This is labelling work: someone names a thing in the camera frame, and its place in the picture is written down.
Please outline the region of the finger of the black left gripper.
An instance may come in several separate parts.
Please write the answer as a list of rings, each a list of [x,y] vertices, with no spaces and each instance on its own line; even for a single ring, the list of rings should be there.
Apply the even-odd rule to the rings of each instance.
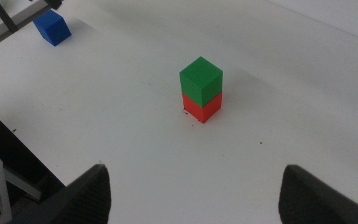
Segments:
[[[51,9],[57,10],[62,5],[62,0],[44,0]]]
[[[0,3],[0,18],[12,34],[19,30],[16,24],[14,23],[14,21],[9,16],[9,14],[2,7],[1,3]]]

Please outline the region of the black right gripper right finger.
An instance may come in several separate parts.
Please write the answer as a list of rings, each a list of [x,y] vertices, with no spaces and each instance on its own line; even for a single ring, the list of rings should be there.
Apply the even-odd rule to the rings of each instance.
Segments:
[[[278,212],[286,224],[358,224],[358,203],[298,165],[284,170]]]

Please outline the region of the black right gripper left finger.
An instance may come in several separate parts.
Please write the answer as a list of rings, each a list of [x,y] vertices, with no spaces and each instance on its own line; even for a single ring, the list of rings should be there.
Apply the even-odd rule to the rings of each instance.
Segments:
[[[105,224],[111,209],[109,172],[96,164],[70,185],[13,219],[23,224]]]

